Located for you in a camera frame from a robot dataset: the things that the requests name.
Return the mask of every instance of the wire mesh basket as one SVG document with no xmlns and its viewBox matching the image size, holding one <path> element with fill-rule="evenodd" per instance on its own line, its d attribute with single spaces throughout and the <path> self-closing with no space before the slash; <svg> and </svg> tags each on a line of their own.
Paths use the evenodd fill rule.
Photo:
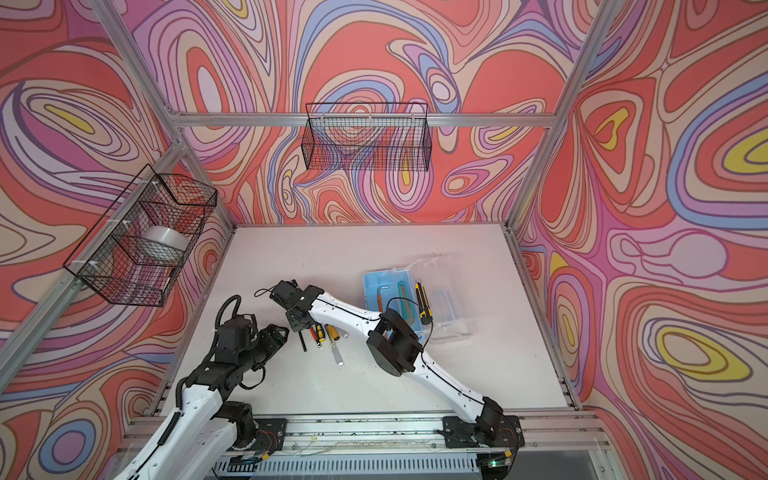
<svg viewBox="0 0 768 480">
<path fill-rule="evenodd" d="M 306 169 L 429 171 L 428 109 L 421 102 L 306 104 Z"/>
<path fill-rule="evenodd" d="M 109 303 L 163 306 L 217 198 L 215 188 L 192 178 L 154 174 L 79 270 L 69 258 L 64 267 Z"/>
</svg>

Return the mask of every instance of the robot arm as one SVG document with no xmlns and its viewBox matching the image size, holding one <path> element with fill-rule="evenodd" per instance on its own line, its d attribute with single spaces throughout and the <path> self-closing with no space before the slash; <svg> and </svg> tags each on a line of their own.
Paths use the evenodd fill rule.
<svg viewBox="0 0 768 480">
<path fill-rule="evenodd" d="M 233 317 L 218 326 L 221 313 L 234 300 Z M 247 370 L 263 368 L 285 344 L 288 329 L 269 325 L 259 331 L 253 316 L 237 315 L 239 305 L 240 297 L 233 296 L 221 307 L 211 350 L 179 381 L 176 408 L 118 480 L 202 479 L 230 447 L 243 449 L 253 443 L 257 427 L 251 405 L 227 398 Z"/>
<path fill-rule="evenodd" d="M 278 283 L 270 298 L 286 309 L 294 331 L 318 322 L 365 339 L 373 358 L 384 371 L 394 376 L 409 376 L 445 398 L 463 422 L 476 424 L 477 436 L 486 445 L 498 438 L 497 429 L 503 417 L 501 406 L 471 390 L 438 365 L 395 310 L 387 309 L 384 313 L 364 310 L 314 285 L 301 290 L 295 280 Z"/>
</svg>

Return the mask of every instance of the psychedelic wallpaper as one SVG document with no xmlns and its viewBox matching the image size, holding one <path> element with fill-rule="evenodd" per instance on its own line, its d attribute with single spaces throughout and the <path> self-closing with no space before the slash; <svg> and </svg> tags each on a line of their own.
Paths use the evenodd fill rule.
<svg viewBox="0 0 768 480">
<path fill-rule="evenodd" d="M 0 5 L 3 342 L 86 230 L 169 145 L 85 3 Z M 0 478 L 90 479 L 110 465 L 128 420 L 157 391 L 225 228 L 211 218 L 162 309 L 78 295 L 0 395 Z"/>
<path fill-rule="evenodd" d="M 515 219 L 629 478 L 768 478 L 768 3 L 632 0 Z"/>
<path fill-rule="evenodd" d="M 544 129 L 461 127 L 429 172 L 306 170 L 301 128 L 189 127 L 235 223 L 504 221 Z"/>
<path fill-rule="evenodd" d="M 171 107 L 303 112 L 364 90 L 437 112 L 554 110 L 589 29 L 577 0 L 127 0 L 116 3 Z M 450 142 L 451 131 L 444 133 Z"/>
<path fill-rule="evenodd" d="M 594 5 L 142 0 L 121 8 L 177 111 L 418 100 L 444 113 L 542 113 L 558 102 Z M 506 220 L 543 133 L 435 128 L 428 174 L 384 174 L 306 172 L 302 130 L 185 134 L 236 223 L 367 223 Z"/>
</svg>

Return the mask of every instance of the roll of tape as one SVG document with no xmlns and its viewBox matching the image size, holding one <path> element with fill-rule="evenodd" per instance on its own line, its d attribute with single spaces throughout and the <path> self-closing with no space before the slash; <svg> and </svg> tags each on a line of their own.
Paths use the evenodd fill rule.
<svg viewBox="0 0 768 480">
<path fill-rule="evenodd" d="M 184 235 L 182 235 L 181 233 L 178 233 L 176 230 L 172 228 L 163 227 L 161 225 L 153 225 L 152 227 L 147 228 L 147 231 L 145 231 L 141 236 L 152 242 L 160 243 L 167 247 L 176 249 L 176 250 L 158 249 L 158 248 L 155 248 L 151 243 L 145 243 L 143 245 L 144 252 L 147 255 L 162 261 L 173 262 L 173 261 L 180 260 L 181 257 L 184 255 L 184 251 L 187 249 L 187 246 L 189 245 L 189 240 L 187 240 L 187 238 Z"/>
</svg>

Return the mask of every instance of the clear plastic box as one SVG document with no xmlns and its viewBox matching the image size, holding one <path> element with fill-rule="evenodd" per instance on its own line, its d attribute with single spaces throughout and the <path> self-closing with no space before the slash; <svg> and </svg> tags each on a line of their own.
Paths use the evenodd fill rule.
<svg viewBox="0 0 768 480">
<path fill-rule="evenodd" d="M 424 286 L 432 311 L 434 328 L 431 336 L 431 327 L 421 323 L 419 308 L 416 305 L 405 300 L 392 300 L 397 296 L 404 296 L 415 302 L 417 282 Z M 465 291 L 455 257 L 422 258 L 408 266 L 369 272 L 363 276 L 362 283 L 366 308 L 381 311 L 389 304 L 390 308 L 400 313 L 422 343 L 428 336 L 431 343 L 447 343 L 466 339 L 472 334 L 471 322 L 465 316 Z"/>
</svg>

